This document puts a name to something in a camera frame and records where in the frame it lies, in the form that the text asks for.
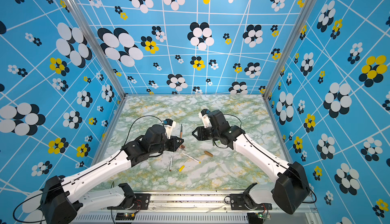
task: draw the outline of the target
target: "green marble pattern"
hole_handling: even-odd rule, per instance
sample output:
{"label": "green marble pattern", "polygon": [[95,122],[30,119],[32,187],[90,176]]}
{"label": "green marble pattern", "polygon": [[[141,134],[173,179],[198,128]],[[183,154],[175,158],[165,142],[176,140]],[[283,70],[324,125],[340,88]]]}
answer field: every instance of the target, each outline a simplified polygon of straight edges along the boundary
{"label": "green marble pattern", "polygon": [[[224,114],[236,115],[242,121],[242,128],[257,143],[285,159],[260,95],[129,96],[105,157],[121,148],[129,127],[135,119],[144,115],[153,115],[162,120],[170,118],[177,122],[172,135],[179,136],[180,124],[183,124],[183,145],[186,147],[184,153],[198,159],[201,163],[181,154],[183,150],[178,149],[173,153],[172,172],[169,172],[172,153],[164,152],[160,157],[150,158],[113,176],[94,190],[110,188],[113,181],[115,185],[127,182],[135,191],[245,189],[254,182],[264,187],[272,187],[273,184],[268,176],[242,154],[230,148],[220,149],[212,146],[211,140],[197,141],[191,135],[197,126],[203,125],[198,113],[205,108],[211,111],[219,109]],[[226,119],[230,125],[239,126],[236,118],[226,116]],[[157,123],[159,123],[158,119],[153,117],[139,119],[134,124],[128,141],[144,134],[148,127]],[[204,150],[212,153],[214,157],[206,155]],[[183,165],[185,166],[183,171],[179,172],[179,168]]]}

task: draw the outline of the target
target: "blue wall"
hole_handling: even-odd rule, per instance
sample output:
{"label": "blue wall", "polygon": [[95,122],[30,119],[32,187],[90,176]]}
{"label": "blue wall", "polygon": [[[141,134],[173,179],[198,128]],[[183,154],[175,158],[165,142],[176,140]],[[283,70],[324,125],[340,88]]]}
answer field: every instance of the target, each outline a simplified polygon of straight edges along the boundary
{"label": "blue wall", "polygon": [[324,223],[390,222],[389,11],[318,0],[268,98]]}
{"label": "blue wall", "polygon": [[[283,52],[305,0],[77,2],[98,42],[111,43],[103,50],[127,93],[260,94],[279,57],[271,52]],[[121,29],[131,37],[126,44],[103,37],[115,31],[119,36]]]}
{"label": "blue wall", "polygon": [[48,178],[91,165],[120,99],[102,98],[112,83],[63,1],[0,3],[0,222],[14,223]]}

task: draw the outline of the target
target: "wooden cork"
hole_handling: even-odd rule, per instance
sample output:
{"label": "wooden cork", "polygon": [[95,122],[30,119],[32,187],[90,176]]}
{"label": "wooden cork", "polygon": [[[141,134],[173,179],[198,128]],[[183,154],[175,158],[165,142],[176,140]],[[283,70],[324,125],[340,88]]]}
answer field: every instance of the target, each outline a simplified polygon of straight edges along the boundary
{"label": "wooden cork", "polygon": [[212,155],[210,152],[208,152],[208,151],[204,151],[204,153],[205,153],[206,155],[209,155],[209,156],[213,157],[213,155]]}

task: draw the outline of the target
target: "black cable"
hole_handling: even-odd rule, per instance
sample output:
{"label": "black cable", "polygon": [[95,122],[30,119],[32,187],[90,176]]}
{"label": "black cable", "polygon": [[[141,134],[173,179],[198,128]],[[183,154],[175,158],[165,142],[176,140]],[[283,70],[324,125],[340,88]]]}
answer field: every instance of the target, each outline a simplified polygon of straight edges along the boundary
{"label": "black cable", "polygon": [[[235,115],[231,115],[231,114],[224,114],[224,115],[229,115],[229,116],[233,116],[235,118],[237,118],[239,121],[240,121],[240,128],[242,129],[241,125],[242,125],[242,122],[241,120],[236,117]],[[286,168],[285,166],[279,164],[278,162],[276,162],[274,159],[272,159],[270,156],[268,156],[266,153],[262,152],[260,149],[258,149],[246,136],[245,134],[243,134],[245,139],[252,145],[254,146],[258,151],[260,151],[261,153],[263,153],[266,157],[270,158],[273,162],[275,162],[276,164],[280,165],[281,167],[283,167],[284,169],[288,170],[290,173],[292,173],[296,178],[298,178],[302,184],[304,184],[306,187],[309,188],[310,192],[313,193],[314,197],[315,197],[315,200],[314,201],[310,201],[310,202],[302,202],[302,203],[305,203],[305,204],[314,204],[316,201],[317,201],[317,196],[315,195],[315,193],[313,192],[313,190],[311,190],[311,188],[309,186],[307,186],[303,181],[302,179],[300,179],[300,177],[298,177],[295,173],[293,173],[290,169]]]}

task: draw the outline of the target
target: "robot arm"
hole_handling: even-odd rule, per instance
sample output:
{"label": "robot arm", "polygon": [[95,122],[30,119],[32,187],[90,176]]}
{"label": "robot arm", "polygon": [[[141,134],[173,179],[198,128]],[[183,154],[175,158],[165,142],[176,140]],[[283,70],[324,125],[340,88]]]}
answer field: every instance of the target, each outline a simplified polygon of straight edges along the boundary
{"label": "robot arm", "polygon": [[166,119],[164,126],[153,125],[145,135],[126,143],[119,151],[90,168],[68,177],[48,179],[40,202],[46,223],[68,224],[82,212],[103,207],[131,207],[134,192],[127,183],[103,191],[88,191],[115,174],[147,160],[151,154],[176,151],[184,140],[171,136],[175,125],[174,121]]}
{"label": "robot arm", "polygon": [[261,147],[243,129],[236,125],[230,126],[220,110],[210,112],[204,109],[199,113],[199,117],[202,119],[203,126],[197,127],[192,132],[196,139],[219,140],[249,158],[275,183],[271,192],[261,190],[256,183],[249,186],[244,191],[247,207],[256,208],[259,204],[273,199],[283,211],[293,214],[310,193],[302,165],[298,162],[290,164]]}

